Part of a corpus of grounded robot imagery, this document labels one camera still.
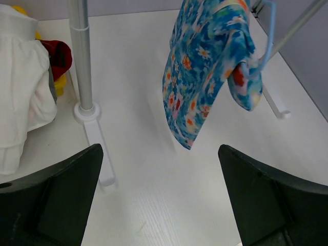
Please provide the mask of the grey skirt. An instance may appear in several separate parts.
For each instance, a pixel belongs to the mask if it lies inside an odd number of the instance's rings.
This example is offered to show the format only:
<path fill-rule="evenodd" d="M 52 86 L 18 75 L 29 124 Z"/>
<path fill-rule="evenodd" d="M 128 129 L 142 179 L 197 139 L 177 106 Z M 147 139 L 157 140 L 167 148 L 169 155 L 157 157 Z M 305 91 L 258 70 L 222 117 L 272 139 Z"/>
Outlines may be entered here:
<path fill-rule="evenodd" d="M 57 94 L 56 94 L 55 83 L 54 83 L 51 66 L 49 66 L 48 72 L 49 72 L 49 89 L 50 89 L 50 92 L 52 94 L 55 104 L 57 104 Z"/>

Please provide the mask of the blue hanger floral skirt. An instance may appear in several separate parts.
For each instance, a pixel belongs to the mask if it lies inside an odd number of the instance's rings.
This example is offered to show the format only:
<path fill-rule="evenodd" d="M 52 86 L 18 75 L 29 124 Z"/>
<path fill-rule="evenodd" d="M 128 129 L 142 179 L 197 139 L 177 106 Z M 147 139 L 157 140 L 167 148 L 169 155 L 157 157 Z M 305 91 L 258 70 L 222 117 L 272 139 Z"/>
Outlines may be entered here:
<path fill-rule="evenodd" d="M 276 4 L 273 1 L 263 1 L 263 3 L 267 6 L 270 7 L 271 12 L 270 12 L 270 24 L 269 24 L 269 31 L 268 31 L 268 38 L 267 38 L 267 43 L 266 43 L 266 50 L 264 55 L 262 56 L 258 67 L 250 72 L 248 69 L 248 66 L 245 62 L 241 63 L 241 70 L 244 78 L 246 79 L 254 79 L 257 77 L 267 62 L 269 61 L 272 49 L 273 49 L 273 41 L 274 41 L 274 35 L 275 35 L 275 18 L 276 18 Z"/>

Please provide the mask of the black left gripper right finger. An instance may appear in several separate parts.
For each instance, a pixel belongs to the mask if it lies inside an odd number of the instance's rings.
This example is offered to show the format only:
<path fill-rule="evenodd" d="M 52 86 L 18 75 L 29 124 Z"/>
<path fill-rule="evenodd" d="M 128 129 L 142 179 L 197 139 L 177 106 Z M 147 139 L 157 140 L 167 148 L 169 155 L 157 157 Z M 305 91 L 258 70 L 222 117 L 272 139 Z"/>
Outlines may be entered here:
<path fill-rule="evenodd" d="M 327 245 L 327 186 L 218 150 L 241 245 Z"/>

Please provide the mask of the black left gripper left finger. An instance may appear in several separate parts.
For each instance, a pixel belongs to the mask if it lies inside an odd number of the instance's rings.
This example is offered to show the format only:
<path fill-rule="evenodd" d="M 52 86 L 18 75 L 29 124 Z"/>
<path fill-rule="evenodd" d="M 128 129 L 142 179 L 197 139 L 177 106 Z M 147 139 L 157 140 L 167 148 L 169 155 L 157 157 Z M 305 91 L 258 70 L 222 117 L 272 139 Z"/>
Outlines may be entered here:
<path fill-rule="evenodd" d="M 1 245 L 81 245 L 103 155 L 97 143 L 1 183 Z"/>

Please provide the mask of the white pleated skirt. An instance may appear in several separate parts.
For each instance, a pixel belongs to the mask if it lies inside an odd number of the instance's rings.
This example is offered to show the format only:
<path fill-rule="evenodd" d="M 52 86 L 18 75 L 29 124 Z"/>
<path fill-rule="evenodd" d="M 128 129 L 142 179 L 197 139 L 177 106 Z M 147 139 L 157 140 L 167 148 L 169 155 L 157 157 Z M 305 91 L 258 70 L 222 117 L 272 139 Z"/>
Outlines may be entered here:
<path fill-rule="evenodd" d="M 49 54 L 35 38 L 38 21 L 1 5 L 1 174 L 19 167 L 27 133 L 51 123 Z"/>

